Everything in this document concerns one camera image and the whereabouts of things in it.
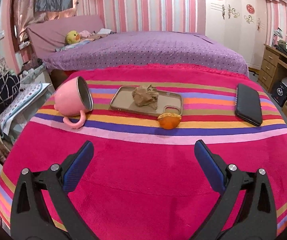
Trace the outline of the black box under desk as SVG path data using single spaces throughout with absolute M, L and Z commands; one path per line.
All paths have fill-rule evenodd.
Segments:
M 272 98 L 280 107 L 283 107 L 287 100 L 287 86 L 282 82 L 276 82 L 272 88 Z

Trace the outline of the black leather wallet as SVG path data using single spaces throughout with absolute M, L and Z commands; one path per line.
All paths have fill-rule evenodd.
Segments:
M 259 94 L 256 90 L 242 83 L 237 85 L 235 114 L 242 120 L 254 126 L 261 126 L 263 123 L 263 116 Z

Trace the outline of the wooden desk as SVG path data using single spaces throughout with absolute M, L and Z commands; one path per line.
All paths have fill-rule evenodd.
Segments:
M 272 96 L 272 88 L 276 82 L 287 86 L 287 55 L 265 45 L 258 83 Z M 287 118 L 287 100 L 281 108 Z

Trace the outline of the desk lamp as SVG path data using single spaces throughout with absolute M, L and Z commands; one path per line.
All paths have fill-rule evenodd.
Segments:
M 276 30 L 273 31 L 273 37 L 272 37 L 272 47 L 274 47 L 278 43 L 278 39 L 282 39 L 282 29 L 277 28 Z

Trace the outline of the striped pink red blanket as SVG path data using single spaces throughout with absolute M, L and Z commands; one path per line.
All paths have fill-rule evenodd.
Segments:
M 75 191 L 76 210 L 100 239 L 188 239 L 218 199 L 194 157 L 203 140 L 228 164 L 243 171 L 265 169 L 271 183 L 277 228 L 287 226 L 287 126 L 261 86 L 242 74 L 201 66 L 150 64 L 79 71 L 94 109 L 84 126 L 71 129 L 49 100 L 28 122 L 0 175 L 0 216 L 10 222 L 20 172 L 46 170 L 85 141 L 94 159 Z M 239 83 L 259 94 L 263 123 L 235 114 Z M 152 85 L 178 93 L 184 111 L 176 129 L 153 116 L 109 108 L 122 86 Z

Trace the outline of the pink mug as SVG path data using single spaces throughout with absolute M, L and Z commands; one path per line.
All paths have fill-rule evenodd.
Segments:
M 62 83 L 55 92 L 54 100 L 54 109 L 62 114 L 63 122 L 72 129 L 81 128 L 86 114 L 94 107 L 88 84 L 81 76 Z

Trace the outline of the orange peel half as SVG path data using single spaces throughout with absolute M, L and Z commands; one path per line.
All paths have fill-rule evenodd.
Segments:
M 163 113 L 158 116 L 158 122 L 163 129 L 175 129 L 181 122 L 181 115 L 175 113 Z

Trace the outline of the black patterned bag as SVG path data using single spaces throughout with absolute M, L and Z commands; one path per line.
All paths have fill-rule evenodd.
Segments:
M 0 74 L 0 115 L 15 100 L 20 89 L 20 77 L 11 72 Z

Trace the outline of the white wardrobe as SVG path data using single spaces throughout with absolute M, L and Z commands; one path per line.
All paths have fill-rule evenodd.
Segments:
M 239 53 L 260 70 L 267 35 L 265 0 L 205 0 L 205 35 Z

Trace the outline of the brown phone case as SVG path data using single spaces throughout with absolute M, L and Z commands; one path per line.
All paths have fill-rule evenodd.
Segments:
M 132 96 L 135 89 L 136 87 L 131 86 L 120 87 L 110 102 L 111 109 L 155 117 L 163 113 L 182 115 L 183 98 L 180 94 L 157 89 L 158 99 L 154 109 L 150 105 L 138 106 L 135 103 Z

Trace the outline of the crumpled brown paper on case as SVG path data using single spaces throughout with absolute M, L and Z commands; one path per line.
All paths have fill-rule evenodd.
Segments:
M 138 107 L 149 106 L 154 110 L 158 108 L 158 90 L 152 85 L 136 87 L 132 92 L 135 105 Z

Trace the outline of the purple dotted bedspread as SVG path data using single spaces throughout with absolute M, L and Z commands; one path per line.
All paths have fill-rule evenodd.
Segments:
M 42 60 L 48 69 L 64 71 L 182 63 L 248 75 L 246 61 L 239 53 L 201 34 L 172 31 L 109 34 L 54 51 Z

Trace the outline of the pink headboard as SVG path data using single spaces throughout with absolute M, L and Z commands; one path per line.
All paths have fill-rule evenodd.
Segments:
M 104 24 L 98 15 L 82 15 L 59 18 L 43 23 L 30 24 L 26 32 L 35 55 L 43 59 L 65 45 L 65 37 L 69 31 L 98 32 Z

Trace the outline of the yellow duck plush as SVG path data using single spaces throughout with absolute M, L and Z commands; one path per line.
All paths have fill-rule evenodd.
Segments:
M 80 42 L 80 34 L 75 30 L 69 31 L 66 35 L 65 40 L 66 40 L 67 44 L 79 43 Z

